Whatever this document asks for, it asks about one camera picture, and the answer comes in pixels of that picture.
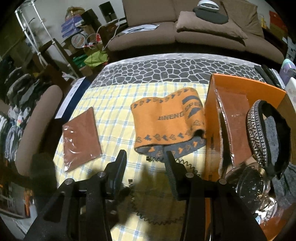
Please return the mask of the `black wristwatch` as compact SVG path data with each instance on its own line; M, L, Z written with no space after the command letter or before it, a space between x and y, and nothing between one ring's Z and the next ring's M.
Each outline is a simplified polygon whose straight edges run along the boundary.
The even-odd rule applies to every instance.
M254 214L263 206L263 201L270 190L270 180L259 163L242 163L239 167L230 170L225 175L225 179L251 213Z

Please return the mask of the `purple round container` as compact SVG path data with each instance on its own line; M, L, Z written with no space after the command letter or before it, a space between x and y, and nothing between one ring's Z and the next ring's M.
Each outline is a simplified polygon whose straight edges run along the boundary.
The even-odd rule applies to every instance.
M284 59L280 69L280 77L284 85L288 84L291 77L295 77L295 64L290 59Z

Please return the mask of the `round tin with label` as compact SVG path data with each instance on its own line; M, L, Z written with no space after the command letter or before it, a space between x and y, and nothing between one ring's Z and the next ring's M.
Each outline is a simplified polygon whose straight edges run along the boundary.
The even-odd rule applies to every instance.
M74 48L83 48L86 45L86 37L82 33L77 33L71 37L71 44Z

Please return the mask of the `black patterned headband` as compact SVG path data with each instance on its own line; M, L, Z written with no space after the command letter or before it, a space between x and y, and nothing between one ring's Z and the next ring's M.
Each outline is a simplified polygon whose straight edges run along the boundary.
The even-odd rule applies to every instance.
M257 100L247 113L247 134L256 161L268 177L280 179L291 154L291 129L267 101Z

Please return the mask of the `brown cushion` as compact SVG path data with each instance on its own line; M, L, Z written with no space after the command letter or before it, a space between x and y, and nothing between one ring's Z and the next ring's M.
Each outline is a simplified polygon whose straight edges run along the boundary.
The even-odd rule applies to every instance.
M196 17L193 11L181 11L176 22L176 28L177 32L192 31L242 40L248 38L246 33L231 19L222 25L213 24Z

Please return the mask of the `black remote control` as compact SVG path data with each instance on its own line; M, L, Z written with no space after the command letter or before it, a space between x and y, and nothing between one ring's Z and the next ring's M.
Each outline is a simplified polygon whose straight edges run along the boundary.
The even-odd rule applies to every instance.
M255 70L260 74L260 76L264 79L264 81L269 84L274 86L274 83L272 80L269 78L269 76L266 74L266 72L261 68L259 65L254 66Z
M264 72L267 74L267 76L270 78L270 80L272 81L272 83L274 84L274 86L280 88L280 89L284 89L279 80L277 79L276 75L271 71L271 69L269 69L266 65L262 65L261 66L262 69L264 70Z

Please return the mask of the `white metal rack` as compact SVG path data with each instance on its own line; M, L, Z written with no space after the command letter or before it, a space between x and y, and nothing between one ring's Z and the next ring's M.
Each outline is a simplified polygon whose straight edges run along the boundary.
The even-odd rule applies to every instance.
M79 77L81 72L74 65L73 60L70 58L68 53L63 49L62 44L59 43L49 32L49 29L45 25L45 21L41 18L39 11L37 10L37 6L35 4L36 1L23 1L19 7L14 11L16 19L24 33L27 41L29 42L29 46L32 48L33 52L37 54L37 58L43 68L49 65L49 62L45 58L46 51L54 46L56 51L64 60L71 74L76 77ZM35 12L35 15L30 20L25 15L26 8L31 7ZM41 30L48 37L48 42L46 44L42 44L40 38L37 35L37 30L31 24L31 21L37 20L40 23Z

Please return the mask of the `orange patterned knit scarf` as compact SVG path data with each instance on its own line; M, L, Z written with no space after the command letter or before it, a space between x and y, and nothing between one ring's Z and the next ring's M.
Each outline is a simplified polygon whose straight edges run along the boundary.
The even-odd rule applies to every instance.
M156 160L167 151L175 158L206 144L205 111L196 89L185 87L166 97L145 97L130 106L134 127L134 150Z

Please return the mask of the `papers on sofa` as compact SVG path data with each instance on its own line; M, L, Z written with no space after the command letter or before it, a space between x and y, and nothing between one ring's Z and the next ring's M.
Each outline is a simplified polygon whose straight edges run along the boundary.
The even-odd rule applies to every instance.
M146 31L153 31L159 27L159 24L145 24L135 27L130 27L123 30L122 34L130 34L130 33L138 33L138 32L146 32Z

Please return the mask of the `green bag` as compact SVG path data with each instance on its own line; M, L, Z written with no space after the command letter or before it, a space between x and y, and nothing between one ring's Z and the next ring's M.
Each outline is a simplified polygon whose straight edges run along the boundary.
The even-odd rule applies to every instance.
M84 60L85 65L91 68L97 67L106 62L108 62L108 54L104 51L97 51Z

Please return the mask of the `white tissue box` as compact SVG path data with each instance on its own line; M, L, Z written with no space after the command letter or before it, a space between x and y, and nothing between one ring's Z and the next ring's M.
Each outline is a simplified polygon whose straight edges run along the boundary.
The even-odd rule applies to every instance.
M287 92L287 95L296 110L296 79L294 77L291 77L285 86L285 91Z

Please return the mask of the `white round device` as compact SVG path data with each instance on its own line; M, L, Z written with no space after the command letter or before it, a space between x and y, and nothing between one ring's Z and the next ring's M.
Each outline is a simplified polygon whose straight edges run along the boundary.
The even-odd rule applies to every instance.
M210 0L199 1L197 4L197 8L205 10L205 11L210 11L213 13L217 13L220 9L219 6L217 5L217 3L215 3L214 1L210 1Z

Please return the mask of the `grey felt cloth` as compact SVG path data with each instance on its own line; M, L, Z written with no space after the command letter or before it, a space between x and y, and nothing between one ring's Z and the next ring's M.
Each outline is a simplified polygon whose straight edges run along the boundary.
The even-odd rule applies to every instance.
M284 120L273 116L264 120L267 144L271 154L275 177L272 184L280 207L288 208L295 203L295 165L290 162L290 128Z

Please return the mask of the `grey pebble pattern table cover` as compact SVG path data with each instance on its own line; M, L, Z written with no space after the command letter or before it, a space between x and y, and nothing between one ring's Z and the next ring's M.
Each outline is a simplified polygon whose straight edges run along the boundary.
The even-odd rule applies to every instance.
M257 64L214 54L170 53L120 60L106 65L91 88L159 82L209 84L212 74L225 74L263 82Z

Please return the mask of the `orange cardboard box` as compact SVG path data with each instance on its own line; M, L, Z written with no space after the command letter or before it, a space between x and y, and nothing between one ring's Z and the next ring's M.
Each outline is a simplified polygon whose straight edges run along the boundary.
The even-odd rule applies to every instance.
M231 97L242 95L241 104L230 104ZM290 162L295 165L295 109L284 90L267 83L251 80L243 77L212 74L207 98L205 101L206 118L206 161L203 179L216 182L223 174L223 158L226 163L233 164L233 158L238 157L238 151L231 147L234 141L230 140L227 119L223 115L233 107L234 114L242 114L246 118L246 111L251 108L256 100L262 99L270 103L285 118L291 131L291 156ZM212 240L217 235L218 224L222 225L222 204L217 198L206 198L206 229L211 228ZM265 227L261 225L267 240L295 240L295 203L289 208L280 209L282 214L267 221Z

